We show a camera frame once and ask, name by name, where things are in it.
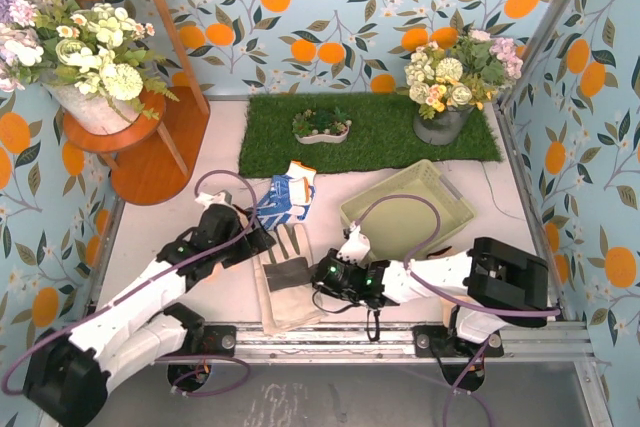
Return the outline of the grey striped canvas glove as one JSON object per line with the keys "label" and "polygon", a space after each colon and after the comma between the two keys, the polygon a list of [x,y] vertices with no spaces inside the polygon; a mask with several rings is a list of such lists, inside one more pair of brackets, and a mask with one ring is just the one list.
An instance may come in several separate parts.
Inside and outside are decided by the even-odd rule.
{"label": "grey striped canvas glove", "polygon": [[275,244],[253,259],[263,332],[273,336],[318,323],[311,284],[313,256],[303,224],[281,224],[270,233]]}

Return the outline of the blue white knit gloves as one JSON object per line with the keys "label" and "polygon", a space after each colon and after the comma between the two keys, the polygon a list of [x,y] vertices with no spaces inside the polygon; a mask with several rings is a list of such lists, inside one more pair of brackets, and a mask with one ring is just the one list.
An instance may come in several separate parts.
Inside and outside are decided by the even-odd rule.
{"label": "blue white knit gloves", "polygon": [[266,230],[303,222],[316,195],[316,170],[291,161],[284,174],[271,178],[269,190],[257,204],[257,218]]}

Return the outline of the cream glove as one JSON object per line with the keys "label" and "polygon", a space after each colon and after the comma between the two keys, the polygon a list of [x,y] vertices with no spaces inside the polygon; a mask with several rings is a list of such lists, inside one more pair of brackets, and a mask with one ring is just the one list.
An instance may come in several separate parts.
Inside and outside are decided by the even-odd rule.
{"label": "cream glove", "polygon": [[440,305],[441,305],[441,314],[442,314],[442,324],[445,327],[448,327],[450,325],[452,314],[459,307],[459,304],[448,301],[444,298],[441,298]]}

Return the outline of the green plastic storage basket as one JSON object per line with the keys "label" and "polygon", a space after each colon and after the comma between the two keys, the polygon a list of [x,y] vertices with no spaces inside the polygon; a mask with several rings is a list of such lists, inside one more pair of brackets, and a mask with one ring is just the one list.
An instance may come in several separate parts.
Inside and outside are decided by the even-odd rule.
{"label": "green plastic storage basket", "polygon": [[474,218],[472,205],[428,161],[401,170],[340,206],[344,226],[360,219],[372,260],[400,260],[419,243],[424,257],[462,231]]}

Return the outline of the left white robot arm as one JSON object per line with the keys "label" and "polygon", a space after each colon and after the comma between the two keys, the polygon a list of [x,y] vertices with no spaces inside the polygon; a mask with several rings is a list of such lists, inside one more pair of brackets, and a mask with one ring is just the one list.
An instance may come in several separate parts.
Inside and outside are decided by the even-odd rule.
{"label": "left white robot arm", "polygon": [[90,320],[49,329],[30,357],[22,394],[61,426],[86,426],[110,394],[157,359],[196,353],[204,319],[180,299],[209,278],[273,247],[273,237],[228,192],[197,198],[197,226],[167,243],[145,270]]}

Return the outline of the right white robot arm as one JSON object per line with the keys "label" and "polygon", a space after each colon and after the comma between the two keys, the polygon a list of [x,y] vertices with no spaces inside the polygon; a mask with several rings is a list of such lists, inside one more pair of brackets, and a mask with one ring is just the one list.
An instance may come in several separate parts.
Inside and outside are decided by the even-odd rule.
{"label": "right white robot arm", "polygon": [[313,267],[311,284],[324,295],[371,311],[421,298],[450,302],[448,329],[480,344],[510,324],[541,328],[557,312],[548,306],[548,266],[541,258],[489,237],[463,253],[424,260],[365,263],[369,239],[354,224],[345,243]]}

